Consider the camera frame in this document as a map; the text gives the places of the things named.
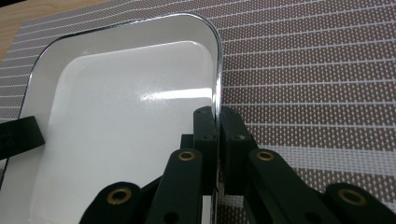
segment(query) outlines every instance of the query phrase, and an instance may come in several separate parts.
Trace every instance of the table surface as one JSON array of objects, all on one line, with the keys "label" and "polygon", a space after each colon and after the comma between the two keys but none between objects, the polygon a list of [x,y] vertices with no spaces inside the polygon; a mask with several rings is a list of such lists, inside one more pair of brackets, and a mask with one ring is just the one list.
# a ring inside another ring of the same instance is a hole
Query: table surface
[{"label": "table surface", "polygon": [[108,0],[26,0],[0,7],[0,60],[4,58],[23,21]]},{"label": "table surface", "polygon": [[[222,105],[241,113],[259,147],[279,153],[313,189],[348,182],[396,211],[394,0],[100,2],[0,8],[0,123],[18,118],[35,60],[56,38],[188,11],[217,27]],[[248,223],[243,198],[223,191],[218,223]]]}]

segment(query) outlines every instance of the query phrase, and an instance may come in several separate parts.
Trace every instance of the wooden table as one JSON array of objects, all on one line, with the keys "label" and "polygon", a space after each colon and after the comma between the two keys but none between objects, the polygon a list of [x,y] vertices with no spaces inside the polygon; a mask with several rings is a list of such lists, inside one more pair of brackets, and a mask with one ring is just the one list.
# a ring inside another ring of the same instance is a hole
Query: wooden table
[{"label": "wooden table", "polygon": [[6,56],[23,21],[105,1],[108,0],[27,0],[0,7],[0,60]]}]

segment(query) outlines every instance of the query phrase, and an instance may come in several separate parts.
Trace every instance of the white tray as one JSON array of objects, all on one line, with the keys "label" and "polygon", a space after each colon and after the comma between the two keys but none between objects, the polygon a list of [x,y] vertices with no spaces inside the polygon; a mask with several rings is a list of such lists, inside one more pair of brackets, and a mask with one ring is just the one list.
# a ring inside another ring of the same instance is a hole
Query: white tray
[{"label": "white tray", "polygon": [[[37,60],[21,117],[46,145],[9,159],[0,223],[79,223],[104,187],[163,174],[192,112],[219,114],[221,44],[213,26],[177,14],[70,35]],[[203,223],[210,223],[205,197]]]}]

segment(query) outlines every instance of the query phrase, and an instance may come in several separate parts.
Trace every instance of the brass insert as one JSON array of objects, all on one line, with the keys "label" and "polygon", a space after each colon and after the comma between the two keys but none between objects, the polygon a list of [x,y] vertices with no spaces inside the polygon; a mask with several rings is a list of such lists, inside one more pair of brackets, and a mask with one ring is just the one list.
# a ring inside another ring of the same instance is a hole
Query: brass insert
[{"label": "brass insert", "polygon": [[274,155],[271,152],[260,151],[257,153],[257,158],[262,161],[271,161],[274,159]]},{"label": "brass insert", "polygon": [[195,154],[191,151],[184,151],[178,154],[178,158],[181,161],[192,161],[195,158]]},{"label": "brass insert", "polygon": [[107,202],[110,204],[122,204],[127,202],[132,196],[132,192],[128,188],[114,189],[107,195]]},{"label": "brass insert", "polygon": [[367,204],[367,200],[353,189],[340,189],[338,190],[338,196],[340,196],[340,198],[346,203],[356,206],[364,206]]}]

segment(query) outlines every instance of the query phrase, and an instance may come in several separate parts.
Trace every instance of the tray rim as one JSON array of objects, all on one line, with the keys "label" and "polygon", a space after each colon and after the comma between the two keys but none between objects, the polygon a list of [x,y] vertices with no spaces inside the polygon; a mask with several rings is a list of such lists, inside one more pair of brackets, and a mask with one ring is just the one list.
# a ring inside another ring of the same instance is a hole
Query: tray rim
[{"label": "tray rim", "polygon": [[[202,21],[207,27],[210,28],[210,30],[213,33],[213,36],[216,39],[216,43],[217,43],[217,66],[216,66],[216,79],[214,81],[215,84],[215,88],[214,88],[214,93],[215,93],[215,97],[214,97],[214,106],[215,106],[215,123],[216,123],[216,128],[219,131],[219,114],[220,114],[220,110],[221,110],[221,94],[222,94],[222,65],[223,65],[223,46],[222,46],[222,42],[219,36],[219,32],[216,29],[216,27],[214,26],[214,24],[209,21],[208,19],[206,19],[205,17],[199,15],[199,14],[195,14],[195,13],[191,13],[191,12],[178,12],[178,13],[170,13],[170,14],[164,14],[161,16],[157,16],[157,17],[153,17],[153,18],[149,18],[149,19],[143,19],[143,20],[136,20],[136,21],[123,21],[123,22],[119,22],[116,24],[112,24],[112,25],[108,25],[108,26],[104,26],[104,27],[99,27],[99,28],[94,28],[94,29],[90,29],[90,30],[86,30],[86,31],[81,31],[81,32],[76,32],[73,34],[69,34],[69,35],[62,35],[60,37],[57,37],[56,39],[52,40],[46,47],[44,47],[44,49],[38,54],[38,56],[35,59],[34,64],[32,65],[30,74],[29,74],[29,79],[26,85],[26,90],[23,94],[23,98],[22,98],[22,102],[21,102],[21,109],[19,111],[19,115],[18,115],[18,119],[21,118],[21,114],[23,111],[23,108],[25,106],[25,100],[26,100],[26,95],[27,92],[29,91],[29,88],[31,86],[31,81],[32,81],[32,77],[33,77],[33,73],[35,72],[35,68],[37,63],[40,61],[40,59],[43,57],[43,55],[46,53],[47,50],[49,50],[51,48],[52,45],[54,45],[55,43],[67,39],[67,38],[71,38],[71,37],[75,37],[75,36],[79,36],[79,35],[86,35],[86,34],[90,34],[90,33],[95,33],[95,32],[100,32],[100,31],[104,31],[104,30],[109,30],[112,28],[118,28],[118,27],[122,27],[122,26],[127,26],[127,25],[133,25],[133,24],[138,24],[141,22],[145,22],[145,21],[156,21],[156,20],[160,20],[160,19],[165,19],[165,18],[171,18],[171,17],[178,17],[178,16],[189,16],[189,17],[194,17],[195,19],[198,19],[200,21]],[[6,159],[6,164],[4,165],[4,169],[3,169],[3,175],[1,176],[0,179],[0,189],[3,186],[3,181],[5,179],[5,173],[7,172],[7,166],[8,166],[8,162],[9,162],[9,158]],[[211,223],[216,223],[216,207],[217,207],[217,193],[214,191],[214,194],[212,194],[212,203],[211,203]]]}]

